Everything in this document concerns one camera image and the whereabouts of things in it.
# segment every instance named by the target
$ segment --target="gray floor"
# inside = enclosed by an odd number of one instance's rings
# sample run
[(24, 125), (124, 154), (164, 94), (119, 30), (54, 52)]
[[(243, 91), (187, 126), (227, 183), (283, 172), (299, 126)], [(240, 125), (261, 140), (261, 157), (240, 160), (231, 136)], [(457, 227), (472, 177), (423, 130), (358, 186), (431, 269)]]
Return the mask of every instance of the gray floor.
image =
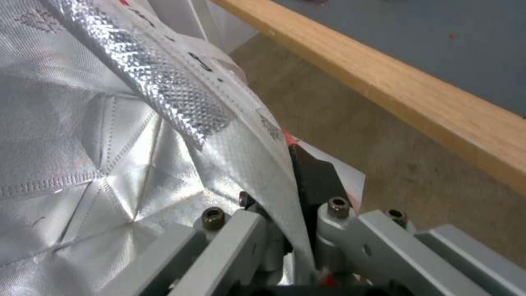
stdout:
[(525, 196), (262, 35), (232, 57), (283, 127), (365, 172), (362, 211), (453, 223), (526, 268)]

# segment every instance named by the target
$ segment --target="screw hole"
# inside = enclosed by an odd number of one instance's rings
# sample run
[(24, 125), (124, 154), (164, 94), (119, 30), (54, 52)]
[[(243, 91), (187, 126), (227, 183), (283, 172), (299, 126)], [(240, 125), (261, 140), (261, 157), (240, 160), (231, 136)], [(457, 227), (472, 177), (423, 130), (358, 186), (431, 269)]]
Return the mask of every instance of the screw hole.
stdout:
[(335, 205), (345, 205), (345, 201), (342, 200), (342, 199), (340, 199), (340, 198), (338, 198), (338, 199), (334, 199), (332, 202), (333, 202)]
[(219, 215), (219, 210), (216, 210), (216, 209), (210, 209), (206, 212), (206, 217), (213, 217), (213, 216), (217, 216)]
[(362, 246), (362, 252), (363, 252), (367, 257), (371, 257), (371, 256), (372, 256), (371, 247), (370, 247), (368, 244), (364, 244), (364, 245)]
[(389, 215), (396, 217), (396, 218), (400, 218), (403, 216), (403, 214), (397, 210), (389, 210)]

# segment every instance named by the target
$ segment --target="mechanism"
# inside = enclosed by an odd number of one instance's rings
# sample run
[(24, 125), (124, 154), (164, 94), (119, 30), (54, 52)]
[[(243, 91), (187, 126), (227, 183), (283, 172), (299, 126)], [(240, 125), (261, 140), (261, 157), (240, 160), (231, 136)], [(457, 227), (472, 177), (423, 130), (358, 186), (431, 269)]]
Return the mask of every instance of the mechanism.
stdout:
[(453, 225), (416, 231), (404, 212), (356, 215), (332, 165), (289, 147), (318, 272), (279, 285), (294, 250), (246, 192), (153, 242), (103, 295), (525, 295), (526, 273)]

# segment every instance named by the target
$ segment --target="bolt head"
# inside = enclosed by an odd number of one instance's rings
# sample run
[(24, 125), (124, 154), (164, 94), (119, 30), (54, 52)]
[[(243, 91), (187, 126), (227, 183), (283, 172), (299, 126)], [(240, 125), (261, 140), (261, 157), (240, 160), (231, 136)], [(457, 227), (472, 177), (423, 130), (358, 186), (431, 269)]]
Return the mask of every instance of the bolt head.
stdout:
[(255, 203), (256, 201), (246, 191), (239, 192), (239, 206), (246, 209)]
[(225, 212), (216, 206), (207, 208), (201, 215), (203, 228), (209, 231), (219, 230), (225, 225)]
[(345, 219), (349, 216), (351, 203), (348, 199), (334, 196), (327, 202), (327, 213), (337, 219)]

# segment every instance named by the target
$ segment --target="stitched seam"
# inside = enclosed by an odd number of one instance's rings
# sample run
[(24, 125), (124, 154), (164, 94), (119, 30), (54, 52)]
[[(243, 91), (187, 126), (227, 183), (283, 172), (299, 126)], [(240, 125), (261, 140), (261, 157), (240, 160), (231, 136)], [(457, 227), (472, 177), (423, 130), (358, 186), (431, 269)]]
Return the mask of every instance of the stitched seam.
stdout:
[(146, 125), (150, 122), (150, 120), (154, 117), (156, 113), (154, 111), (151, 111), (150, 114), (146, 117), (146, 119), (143, 121), (143, 123), (140, 125), (139, 129), (135, 134), (131, 137), (131, 139), (126, 143), (126, 145), (123, 147), (123, 149), (117, 154), (117, 156), (112, 160), (111, 163), (108, 163), (106, 167), (104, 168), (104, 172), (107, 174), (110, 173), (110, 171), (119, 163), (119, 161), (123, 158), (123, 156), (126, 155), (126, 153), (132, 149), (133, 145), (137, 141), (137, 139), (140, 137), (140, 135), (143, 133), (144, 129), (146, 128)]
[(85, 182), (86, 180), (92, 180), (99, 176), (99, 172), (96, 170), (67, 173), (65, 175), (55, 175), (47, 179), (40, 179), (29, 181), (27, 183), (17, 185), (4, 185), (0, 187), (0, 196), (2, 200), (6, 200), (5, 197), (33, 193), (41, 190), (62, 188), (68, 185), (78, 184)]

